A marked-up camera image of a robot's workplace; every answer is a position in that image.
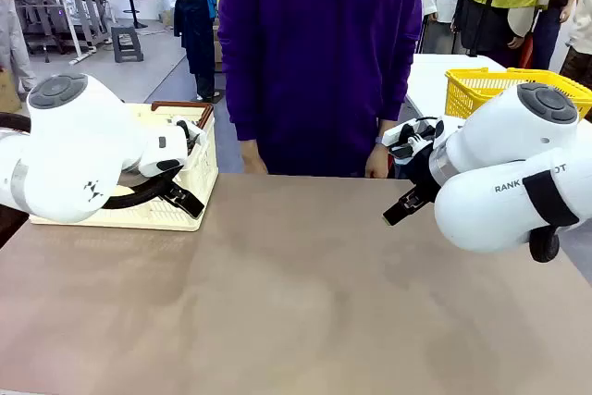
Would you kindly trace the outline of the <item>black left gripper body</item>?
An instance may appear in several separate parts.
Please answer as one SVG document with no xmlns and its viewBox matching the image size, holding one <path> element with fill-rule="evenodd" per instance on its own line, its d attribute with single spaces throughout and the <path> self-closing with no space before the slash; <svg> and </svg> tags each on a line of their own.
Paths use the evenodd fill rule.
<svg viewBox="0 0 592 395">
<path fill-rule="evenodd" d="M 184 189 L 175 181 L 178 171 L 167 171 L 154 177 L 154 194 L 183 194 Z"/>
</svg>

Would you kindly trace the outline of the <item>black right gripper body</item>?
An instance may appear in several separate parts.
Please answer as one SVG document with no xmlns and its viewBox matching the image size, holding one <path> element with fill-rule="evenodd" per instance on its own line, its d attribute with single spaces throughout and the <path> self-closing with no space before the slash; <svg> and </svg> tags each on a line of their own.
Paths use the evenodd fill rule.
<svg viewBox="0 0 592 395">
<path fill-rule="evenodd" d="M 406 175 L 413 183 L 415 195 L 425 202 L 434 202 L 441 186 L 434 179 L 430 171 L 430 155 L 434 149 L 424 147 L 406 166 Z"/>
</svg>

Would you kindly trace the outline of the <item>person left hand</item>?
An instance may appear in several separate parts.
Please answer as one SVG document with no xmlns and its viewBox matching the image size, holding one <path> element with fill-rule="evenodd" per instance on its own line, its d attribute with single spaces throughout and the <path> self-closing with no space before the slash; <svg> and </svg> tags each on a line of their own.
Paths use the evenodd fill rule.
<svg viewBox="0 0 592 395">
<path fill-rule="evenodd" d="M 376 144 L 365 164 L 364 176 L 368 179 L 386 179 L 389 175 L 389 150 Z"/>
</svg>

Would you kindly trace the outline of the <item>person right hand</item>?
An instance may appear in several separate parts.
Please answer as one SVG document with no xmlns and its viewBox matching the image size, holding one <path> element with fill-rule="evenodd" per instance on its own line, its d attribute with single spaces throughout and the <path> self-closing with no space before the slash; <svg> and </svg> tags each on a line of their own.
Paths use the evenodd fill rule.
<svg viewBox="0 0 592 395">
<path fill-rule="evenodd" d="M 244 164 L 245 173 L 262 175 L 266 175 L 268 173 L 265 162 L 259 154 L 256 140 L 240 142 L 240 153 Z"/>
</svg>

